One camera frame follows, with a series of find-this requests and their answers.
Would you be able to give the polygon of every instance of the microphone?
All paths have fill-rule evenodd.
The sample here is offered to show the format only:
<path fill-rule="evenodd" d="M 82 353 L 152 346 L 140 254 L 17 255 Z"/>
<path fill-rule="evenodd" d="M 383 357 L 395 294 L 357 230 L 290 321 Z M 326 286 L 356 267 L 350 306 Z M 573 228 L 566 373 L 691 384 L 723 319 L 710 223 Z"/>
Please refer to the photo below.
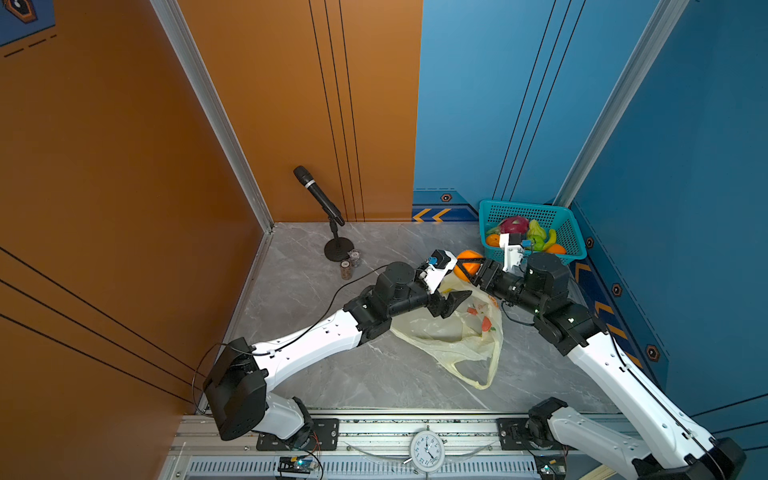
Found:
<path fill-rule="evenodd" d="M 334 205 L 320 189 L 320 186 L 315 182 L 315 179 L 312 178 L 312 174 L 301 165 L 293 169 L 293 174 L 296 175 L 296 179 L 299 183 L 301 183 L 315 197 L 315 200 L 317 200 L 317 203 L 319 203 L 323 210 L 325 210 L 328 217 L 342 227 L 344 225 L 344 217 L 341 216 L 341 212 L 336 208 L 336 205 Z"/>

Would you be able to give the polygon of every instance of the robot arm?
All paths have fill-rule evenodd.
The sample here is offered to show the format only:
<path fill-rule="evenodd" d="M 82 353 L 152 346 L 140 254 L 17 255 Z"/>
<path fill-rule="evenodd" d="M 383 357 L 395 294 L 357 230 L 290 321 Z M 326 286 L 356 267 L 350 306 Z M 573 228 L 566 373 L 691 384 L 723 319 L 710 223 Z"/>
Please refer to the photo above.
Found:
<path fill-rule="evenodd" d="M 380 336 L 400 313 L 425 306 L 433 316 L 450 316 L 471 293 L 444 297 L 436 291 L 455 265 L 456 257 L 444 250 L 436 250 L 418 269 L 391 263 L 376 285 L 309 329 L 253 347 L 235 339 L 203 384 L 220 437 L 231 440 L 256 430 L 303 445 L 313 427 L 309 413 L 299 399 L 283 399 L 272 390 L 313 363 Z"/>
<path fill-rule="evenodd" d="M 467 271 L 467 263 L 480 263 L 476 273 Z M 236 339 L 204 383 L 221 438 L 255 430 L 272 433 L 288 445 L 304 445 L 313 429 L 311 416 L 299 399 L 283 399 L 271 390 L 314 362 L 376 338 L 400 313 L 426 306 L 433 316 L 447 318 L 470 294 L 453 291 L 443 297 L 437 292 L 454 267 L 486 293 L 533 313 L 541 336 L 582 368 L 643 438 L 625 437 L 552 398 L 529 412 L 537 445 L 570 445 L 627 480 L 736 478 L 746 459 L 738 445 L 714 439 L 628 361 L 605 324 L 568 299 L 568 268 L 548 253 L 532 254 L 524 276 L 516 276 L 494 260 L 457 260 L 450 252 L 436 250 L 418 269 L 390 264 L 375 286 L 309 329 L 253 348 Z"/>

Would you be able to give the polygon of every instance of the teal plastic basket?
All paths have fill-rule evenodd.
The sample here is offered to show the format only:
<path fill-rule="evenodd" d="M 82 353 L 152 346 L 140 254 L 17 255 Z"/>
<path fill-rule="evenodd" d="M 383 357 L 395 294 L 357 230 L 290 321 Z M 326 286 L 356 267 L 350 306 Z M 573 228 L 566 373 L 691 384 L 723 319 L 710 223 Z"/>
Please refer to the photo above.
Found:
<path fill-rule="evenodd" d="M 486 258 L 504 262 L 504 251 L 498 247 L 490 247 L 485 242 L 485 232 L 499 225 L 505 218 L 517 215 L 538 221 L 541 228 L 546 231 L 554 228 L 554 231 L 558 233 L 558 244 L 562 245 L 568 252 L 566 255 L 558 255 L 563 265 L 587 257 L 584 238 L 581 237 L 573 212 L 568 208 L 483 200 L 480 202 L 480 241 L 485 248 Z M 525 251 L 526 257 L 530 254 L 531 252 Z"/>

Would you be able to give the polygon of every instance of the clock face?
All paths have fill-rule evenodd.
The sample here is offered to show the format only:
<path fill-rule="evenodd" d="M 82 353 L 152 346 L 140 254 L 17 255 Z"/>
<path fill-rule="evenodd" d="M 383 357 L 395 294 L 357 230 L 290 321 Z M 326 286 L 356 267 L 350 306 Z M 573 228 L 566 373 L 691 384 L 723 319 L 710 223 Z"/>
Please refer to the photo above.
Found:
<path fill-rule="evenodd" d="M 434 472 L 445 460 L 442 440 L 429 430 L 417 433 L 411 443 L 411 458 L 422 472 Z"/>

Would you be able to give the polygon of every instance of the gray marble floor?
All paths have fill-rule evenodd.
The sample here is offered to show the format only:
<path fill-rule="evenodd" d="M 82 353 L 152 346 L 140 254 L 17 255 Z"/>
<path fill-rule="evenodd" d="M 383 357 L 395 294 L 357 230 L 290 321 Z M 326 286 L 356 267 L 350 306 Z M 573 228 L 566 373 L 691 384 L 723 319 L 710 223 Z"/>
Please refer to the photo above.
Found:
<path fill-rule="evenodd" d="M 476 223 L 348 223 L 341 234 L 362 252 L 360 278 L 401 260 L 420 263 L 436 248 L 482 252 Z M 278 223 L 235 337 L 249 343 L 284 336 L 314 323 L 344 281 L 339 264 L 323 256 L 327 223 Z M 337 296 L 335 311 L 375 282 L 370 275 Z M 527 313 L 510 313 L 530 322 Z M 484 362 L 463 362 L 467 376 L 485 381 Z M 556 396 L 582 412 L 616 412 L 610 399 L 532 327 L 505 321 L 504 344 L 492 385 L 477 390 L 444 370 L 427 353 L 387 332 L 372 342 L 326 358 L 277 387 L 315 408 L 380 407 L 490 409 L 527 412 Z"/>

